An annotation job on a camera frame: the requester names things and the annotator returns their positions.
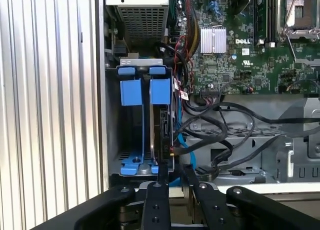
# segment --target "black mount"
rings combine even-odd
[[[320,230],[320,221],[247,188],[221,193],[199,182],[191,165],[183,168],[181,186],[195,224],[172,224],[168,168],[159,166],[158,181],[144,182],[136,192],[114,187],[44,223],[34,230]]]

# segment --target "black plastic arm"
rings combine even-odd
[[[119,207],[135,197],[135,189],[117,186],[36,226],[33,230],[117,229]]]
[[[247,188],[231,187],[226,198],[246,219],[257,219],[266,229],[320,230],[319,220]]]

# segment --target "green circuit board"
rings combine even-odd
[[[287,86],[292,83],[310,79],[318,81],[320,66],[295,62],[287,42],[277,43],[270,48],[253,44],[254,17],[251,5],[241,14],[229,14],[230,0],[215,0],[219,14],[207,10],[206,4],[196,4],[200,27],[222,25],[226,28],[227,51],[222,54],[201,54],[200,48],[193,56],[194,80],[193,93],[219,91],[226,83],[237,80],[253,88],[253,94],[304,94],[316,93],[312,82],[294,85],[290,91]],[[236,40],[245,40],[241,44]],[[299,40],[292,43],[295,57],[313,61],[320,59],[318,41]],[[246,87],[233,86],[228,94],[243,94]]]

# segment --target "metal frame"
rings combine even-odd
[[[95,7],[0,0],[0,229],[101,192]]]

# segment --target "ribbed metal panel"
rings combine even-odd
[[[100,193],[95,0],[0,0],[0,228]]]
[[[224,54],[227,52],[227,30],[224,27],[202,27],[200,40],[202,54]]]

